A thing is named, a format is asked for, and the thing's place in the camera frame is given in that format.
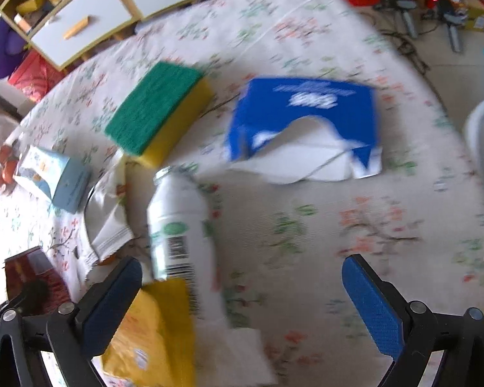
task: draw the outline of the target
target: metal screw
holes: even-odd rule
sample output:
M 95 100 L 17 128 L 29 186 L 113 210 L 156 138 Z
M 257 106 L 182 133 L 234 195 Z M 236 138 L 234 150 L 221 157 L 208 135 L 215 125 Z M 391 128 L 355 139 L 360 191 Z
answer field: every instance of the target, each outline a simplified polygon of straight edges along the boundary
M 416 314 L 423 314 L 427 311 L 427 306 L 423 304 L 421 301 L 413 301 L 410 304 L 410 309 L 414 311 Z
M 475 320 L 480 320 L 484 317 L 484 314 L 482 314 L 482 311 L 480 311 L 479 309 L 476 309 L 475 307 L 468 310 L 468 312 L 470 313 L 471 318 Z
M 14 310 L 7 310 L 4 315 L 3 315 L 3 319 L 6 321 L 6 322 L 10 322 L 14 317 L 16 317 L 16 311 Z
M 63 302 L 59 307 L 57 307 L 57 312 L 62 315 L 70 314 L 75 309 L 73 302 Z

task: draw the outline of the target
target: green logo on bottle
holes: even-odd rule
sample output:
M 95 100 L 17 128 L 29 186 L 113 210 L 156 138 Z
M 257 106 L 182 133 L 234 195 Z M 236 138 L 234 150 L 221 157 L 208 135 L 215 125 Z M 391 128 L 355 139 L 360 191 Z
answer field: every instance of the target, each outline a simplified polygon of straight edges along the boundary
M 163 227 L 163 233 L 166 234 L 167 236 L 176 236 L 178 234 L 183 234 L 187 230 L 188 230 L 188 225 L 186 225 L 184 222 L 181 222 L 181 221 L 169 222 L 168 224 L 165 224 L 165 226 Z

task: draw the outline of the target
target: barcode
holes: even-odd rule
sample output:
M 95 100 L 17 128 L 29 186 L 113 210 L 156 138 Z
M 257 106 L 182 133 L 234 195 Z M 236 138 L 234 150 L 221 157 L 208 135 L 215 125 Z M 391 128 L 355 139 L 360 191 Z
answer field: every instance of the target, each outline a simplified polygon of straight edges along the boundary
M 190 263 L 183 265 L 169 265 L 166 268 L 166 275 L 168 277 L 175 276 L 176 278 L 183 278 L 188 289 L 188 298 L 190 302 L 190 312 L 192 314 L 199 313 L 199 304 L 197 302 L 196 292 L 196 274 L 194 267 Z
M 170 260 L 186 259 L 188 257 L 184 236 L 169 237 L 166 239 L 166 242 L 169 246 Z

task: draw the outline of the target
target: blue and white paper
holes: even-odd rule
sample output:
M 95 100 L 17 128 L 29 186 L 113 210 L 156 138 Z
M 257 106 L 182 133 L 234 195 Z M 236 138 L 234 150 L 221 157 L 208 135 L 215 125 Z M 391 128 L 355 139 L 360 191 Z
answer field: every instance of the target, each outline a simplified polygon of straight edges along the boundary
M 340 181 L 381 171 L 372 88 L 309 78 L 256 78 L 227 137 L 232 168 L 275 183 Z

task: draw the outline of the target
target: wooden drawer handle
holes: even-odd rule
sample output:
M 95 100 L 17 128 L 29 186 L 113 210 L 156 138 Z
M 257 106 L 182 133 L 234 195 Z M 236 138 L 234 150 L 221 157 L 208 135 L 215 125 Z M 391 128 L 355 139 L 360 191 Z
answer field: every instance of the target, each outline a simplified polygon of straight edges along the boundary
M 83 20 L 73 25 L 70 29 L 68 29 L 65 34 L 63 35 L 63 39 L 66 41 L 71 37 L 75 36 L 81 30 L 83 30 L 90 22 L 90 16 L 86 16 Z

